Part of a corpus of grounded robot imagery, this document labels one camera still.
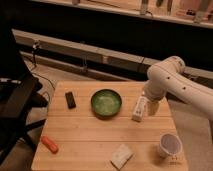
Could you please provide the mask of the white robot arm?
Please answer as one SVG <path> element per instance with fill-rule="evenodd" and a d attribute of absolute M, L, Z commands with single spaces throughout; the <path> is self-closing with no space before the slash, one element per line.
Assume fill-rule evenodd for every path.
<path fill-rule="evenodd" d="M 213 121 L 213 89 L 184 77 L 184 61 L 171 56 L 151 65 L 147 70 L 148 81 L 144 94 L 150 101 L 160 101 L 167 92 L 200 110 Z"/>

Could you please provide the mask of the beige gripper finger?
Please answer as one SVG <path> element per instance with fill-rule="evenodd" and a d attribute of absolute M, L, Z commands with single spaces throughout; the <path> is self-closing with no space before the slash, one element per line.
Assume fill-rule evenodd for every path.
<path fill-rule="evenodd" d="M 147 110 L 148 110 L 148 115 L 153 116 L 156 114 L 159 108 L 159 102 L 158 101 L 149 101 L 147 103 Z"/>

